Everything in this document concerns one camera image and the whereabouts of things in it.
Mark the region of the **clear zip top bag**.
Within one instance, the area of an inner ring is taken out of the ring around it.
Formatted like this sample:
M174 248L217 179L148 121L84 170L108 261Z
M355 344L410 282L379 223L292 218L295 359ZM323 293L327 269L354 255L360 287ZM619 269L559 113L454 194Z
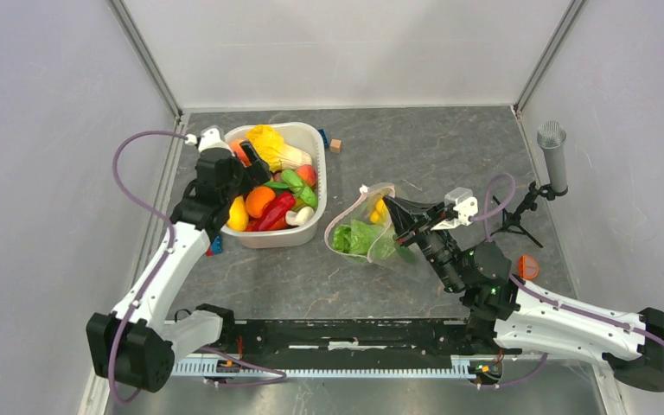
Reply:
M437 274L416 245L396 240L391 215L383 198L404 196L389 182L362 185L357 200L337 215L324 231L325 245L350 263L377 267L416 282L434 281Z

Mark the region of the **small wooden cube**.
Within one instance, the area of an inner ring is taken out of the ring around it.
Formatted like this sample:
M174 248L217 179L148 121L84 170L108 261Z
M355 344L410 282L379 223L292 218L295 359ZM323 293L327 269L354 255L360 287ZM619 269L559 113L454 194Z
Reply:
M342 151L342 140L332 139L329 142L329 149L331 152L339 154Z

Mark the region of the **orange round object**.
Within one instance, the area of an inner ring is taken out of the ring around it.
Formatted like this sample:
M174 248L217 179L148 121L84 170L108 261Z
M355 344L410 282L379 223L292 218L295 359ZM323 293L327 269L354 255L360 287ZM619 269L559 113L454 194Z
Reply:
M540 266L536 259L529 255L521 255L518 260L518 270L521 278L534 280L540 274Z

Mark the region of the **grey microphone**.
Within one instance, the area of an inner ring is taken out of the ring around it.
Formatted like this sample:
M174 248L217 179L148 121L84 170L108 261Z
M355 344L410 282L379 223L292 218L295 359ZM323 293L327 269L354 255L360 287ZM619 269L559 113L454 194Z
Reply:
M565 128L557 121L547 121L537 130L536 143L543 152L550 189L556 196L565 195L568 191L564 153L566 137Z

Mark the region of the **orange bell pepper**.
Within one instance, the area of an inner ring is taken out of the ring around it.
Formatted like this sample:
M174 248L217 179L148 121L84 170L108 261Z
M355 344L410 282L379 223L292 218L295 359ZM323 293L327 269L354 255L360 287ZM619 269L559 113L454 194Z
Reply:
M276 198L272 188L258 186L245 199L246 212L254 219L259 219L265 208Z

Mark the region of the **peach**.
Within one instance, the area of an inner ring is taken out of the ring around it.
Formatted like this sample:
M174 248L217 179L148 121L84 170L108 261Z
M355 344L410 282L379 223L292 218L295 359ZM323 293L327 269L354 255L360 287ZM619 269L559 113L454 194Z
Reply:
M230 142L228 145L230 147L230 150L243 163L243 165L248 167L251 165L251 161L248 155L245 153L244 150L245 144L248 144L248 141L246 139L236 139Z
M296 168L295 172L297 175L306 183L309 187L314 188L317 184L317 172L313 165L304 164Z

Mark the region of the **white plastic basket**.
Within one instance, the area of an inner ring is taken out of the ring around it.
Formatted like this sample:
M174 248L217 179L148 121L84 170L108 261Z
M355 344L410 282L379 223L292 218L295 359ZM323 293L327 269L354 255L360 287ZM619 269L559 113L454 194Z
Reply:
M242 246L252 249L300 246L311 241L316 235L328 201L327 164L321 133L313 126L302 122L272 124L271 127L280 133L287 144L309 153L312 157L312 164L318 173L316 185L318 207L310 220L300 227L272 232L240 232L227 226L221 228L224 237L233 237Z

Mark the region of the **yellow crinkled lettuce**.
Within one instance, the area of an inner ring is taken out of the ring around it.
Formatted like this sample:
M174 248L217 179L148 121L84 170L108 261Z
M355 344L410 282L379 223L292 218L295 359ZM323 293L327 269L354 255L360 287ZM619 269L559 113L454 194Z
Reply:
M268 124L252 127L246 133L246 140L268 163L272 173L312 164L312 157L308 152L286 143L283 136Z

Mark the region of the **black microphone tripod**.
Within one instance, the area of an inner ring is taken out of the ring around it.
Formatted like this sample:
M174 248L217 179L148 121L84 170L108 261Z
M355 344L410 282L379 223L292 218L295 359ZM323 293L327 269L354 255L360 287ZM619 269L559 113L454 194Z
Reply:
M560 196L551 184L538 186L536 182L531 182L528 191L513 212L506 209L501 211L501 225L492 234L512 233L528 237L538 248L544 245L529 233L521 224L522 216L526 211L535 212L538 209L537 200L541 197L547 201L553 201Z

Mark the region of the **yellow lemon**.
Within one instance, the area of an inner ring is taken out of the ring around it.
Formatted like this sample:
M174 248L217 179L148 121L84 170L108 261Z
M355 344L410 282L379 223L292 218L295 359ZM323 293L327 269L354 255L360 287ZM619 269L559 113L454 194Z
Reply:
M249 220L250 216L246 211L245 198L240 195L231 204L226 226L235 232L244 232Z

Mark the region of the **green napa cabbage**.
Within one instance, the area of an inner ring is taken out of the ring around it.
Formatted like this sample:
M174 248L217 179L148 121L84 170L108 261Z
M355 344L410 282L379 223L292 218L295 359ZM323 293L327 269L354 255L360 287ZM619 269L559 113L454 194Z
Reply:
M367 224L351 220L337 226L332 235L334 251L352 255L357 262L367 261L378 265L412 265L417 261L414 252L396 243L395 232L390 226Z

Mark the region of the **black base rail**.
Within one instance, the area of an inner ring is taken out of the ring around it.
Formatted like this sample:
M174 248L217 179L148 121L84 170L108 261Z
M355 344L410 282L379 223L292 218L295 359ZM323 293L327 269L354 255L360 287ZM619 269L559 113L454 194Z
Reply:
M247 319L212 347L274 369L433 369L453 356L516 356L495 343L493 323L466 318Z

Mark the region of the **red pepper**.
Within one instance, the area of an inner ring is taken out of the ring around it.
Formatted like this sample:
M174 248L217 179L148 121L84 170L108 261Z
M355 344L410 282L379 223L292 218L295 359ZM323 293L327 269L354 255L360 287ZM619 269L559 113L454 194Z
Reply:
M246 227L247 232L268 232L285 229L286 214L295 206L296 199L292 193L284 191L272 200L259 219L252 220Z

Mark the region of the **upper peach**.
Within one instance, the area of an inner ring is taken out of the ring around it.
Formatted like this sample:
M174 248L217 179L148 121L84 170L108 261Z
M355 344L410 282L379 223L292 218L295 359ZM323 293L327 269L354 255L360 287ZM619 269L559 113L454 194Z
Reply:
M251 161L248 155L245 153L244 150L245 144L248 144L248 141L246 139L236 139L230 142L228 145L230 147L230 150L243 163L243 165L248 167L251 165Z

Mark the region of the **yellow banana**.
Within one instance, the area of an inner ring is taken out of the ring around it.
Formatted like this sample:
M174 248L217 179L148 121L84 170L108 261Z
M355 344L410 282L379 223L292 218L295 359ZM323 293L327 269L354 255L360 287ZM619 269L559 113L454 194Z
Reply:
M371 211L368 215L369 221L373 225L384 225L388 219L389 213L385 201L382 197L377 198L371 205Z

